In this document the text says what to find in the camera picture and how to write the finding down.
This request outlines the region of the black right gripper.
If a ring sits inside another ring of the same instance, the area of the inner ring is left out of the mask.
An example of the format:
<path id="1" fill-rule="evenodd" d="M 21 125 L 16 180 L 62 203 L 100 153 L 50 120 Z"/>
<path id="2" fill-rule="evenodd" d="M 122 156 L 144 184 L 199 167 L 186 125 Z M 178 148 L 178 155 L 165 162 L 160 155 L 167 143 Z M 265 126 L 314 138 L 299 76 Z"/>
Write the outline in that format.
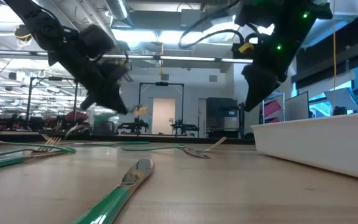
<path id="1" fill-rule="evenodd" d="M 291 36 L 262 34 L 259 38 L 252 65 L 242 71 L 248 83 L 245 111 L 252 111 L 287 79 L 297 52 L 297 40 Z"/>

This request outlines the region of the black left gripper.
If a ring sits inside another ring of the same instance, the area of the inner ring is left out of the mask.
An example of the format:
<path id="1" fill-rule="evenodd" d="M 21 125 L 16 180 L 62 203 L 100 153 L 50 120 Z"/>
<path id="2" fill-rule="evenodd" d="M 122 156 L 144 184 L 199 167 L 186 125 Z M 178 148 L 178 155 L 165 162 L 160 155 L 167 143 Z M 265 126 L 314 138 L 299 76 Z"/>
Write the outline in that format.
<path id="1" fill-rule="evenodd" d="M 87 96 L 80 108 L 87 109 L 97 104 L 119 114 L 128 113 L 119 93 L 119 80 L 128 72 L 126 66 L 116 64 L 113 60 L 98 63 L 73 50 L 54 52 L 53 62 L 60 63 L 87 89 Z"/>

